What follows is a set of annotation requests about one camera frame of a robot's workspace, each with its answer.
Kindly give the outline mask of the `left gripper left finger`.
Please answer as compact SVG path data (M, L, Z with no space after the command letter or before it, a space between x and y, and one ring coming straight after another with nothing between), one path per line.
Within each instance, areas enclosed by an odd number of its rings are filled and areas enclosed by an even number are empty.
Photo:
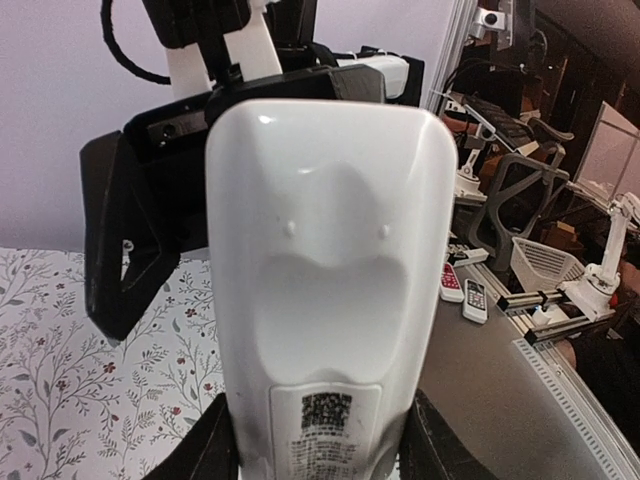
M239 455L227 398L218 394L169 456L144 480L236 480Z

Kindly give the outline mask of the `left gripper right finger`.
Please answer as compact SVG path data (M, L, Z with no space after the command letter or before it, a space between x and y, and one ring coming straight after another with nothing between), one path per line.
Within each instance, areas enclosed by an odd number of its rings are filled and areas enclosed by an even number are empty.
M399 447L399 476L410 480L481 480L493 473L477 460L420 389Z

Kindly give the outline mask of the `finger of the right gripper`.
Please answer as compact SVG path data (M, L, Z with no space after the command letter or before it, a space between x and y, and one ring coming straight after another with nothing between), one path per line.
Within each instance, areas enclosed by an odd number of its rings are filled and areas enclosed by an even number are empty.
M123 341L180 260L135 152L121 131L80 151L85 215L85 306L89 318Z

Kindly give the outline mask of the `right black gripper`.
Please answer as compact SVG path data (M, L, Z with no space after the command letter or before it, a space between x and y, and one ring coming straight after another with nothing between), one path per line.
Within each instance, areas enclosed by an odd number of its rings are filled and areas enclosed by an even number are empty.
M208 246L204 150L209 130L233 106L253 99L383 103L384 76L355 64L315 67L215 87L136 115L124 127L163 225L180 249Z

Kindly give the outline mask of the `white remote battery cover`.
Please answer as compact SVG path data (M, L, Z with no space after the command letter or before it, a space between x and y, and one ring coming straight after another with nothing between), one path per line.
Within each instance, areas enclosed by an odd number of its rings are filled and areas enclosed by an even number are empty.
M269 392L277 479L367 479L377 448L379 385L320 382Z

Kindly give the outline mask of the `white remote control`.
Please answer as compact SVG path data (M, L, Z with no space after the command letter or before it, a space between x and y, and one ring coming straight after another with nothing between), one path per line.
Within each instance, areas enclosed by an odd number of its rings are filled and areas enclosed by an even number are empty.
M205 149L219 351L240 471L274 475L269 392L382 387L373 471L387 477L439 299L457 151L415 107L262 99Z

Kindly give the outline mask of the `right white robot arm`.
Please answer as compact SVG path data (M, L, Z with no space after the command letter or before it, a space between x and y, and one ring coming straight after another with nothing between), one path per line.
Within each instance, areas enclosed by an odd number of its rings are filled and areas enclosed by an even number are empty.
M365 48L288 48L282 74L235 79L142 112L80 152L85 216L85 307L123 340L186 252L207 246L205 143L229 108L254 98L419 103L423 61Z

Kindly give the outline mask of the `small white robot arm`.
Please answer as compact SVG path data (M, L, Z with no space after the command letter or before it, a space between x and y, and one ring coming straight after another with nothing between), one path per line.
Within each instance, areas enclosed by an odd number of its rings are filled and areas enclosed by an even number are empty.
M551 344L611 316L625 231L638 208L632 193L611 204L602 261L580 279L501 297L488 327L459 331L452 311L438 315L446 355L429 362L427 374L443 380L435 391L443 403L417 392L400 478L638 478L637 455Z

